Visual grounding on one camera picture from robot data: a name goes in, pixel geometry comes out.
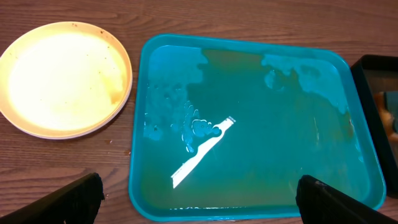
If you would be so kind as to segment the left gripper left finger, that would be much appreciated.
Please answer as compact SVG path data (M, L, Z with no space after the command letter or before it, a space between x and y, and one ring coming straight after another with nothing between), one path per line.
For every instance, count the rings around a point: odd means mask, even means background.
M103 182L94 172L1 217L1 224L93 224L103 200Z

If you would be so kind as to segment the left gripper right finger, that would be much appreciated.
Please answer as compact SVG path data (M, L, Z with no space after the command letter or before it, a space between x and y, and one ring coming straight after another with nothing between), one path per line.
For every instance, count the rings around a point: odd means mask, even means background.
M295 199L303 224L397 224L311 175L300 178Z

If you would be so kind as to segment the green rimmed plate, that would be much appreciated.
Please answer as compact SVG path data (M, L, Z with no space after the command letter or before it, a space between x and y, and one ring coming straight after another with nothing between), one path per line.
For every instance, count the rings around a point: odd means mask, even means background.
M119 80L131 84L132 66L120 41L84 22L55 22L16 39L1 55L1 113L16 128L10 91L39 83Z

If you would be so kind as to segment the white plate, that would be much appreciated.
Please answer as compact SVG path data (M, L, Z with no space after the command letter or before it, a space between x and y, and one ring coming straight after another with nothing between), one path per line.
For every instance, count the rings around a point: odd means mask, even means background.
M71 139L109 123L130 92L130 83L105 79L17 87L10 91L10 99L21 131L44 139Z

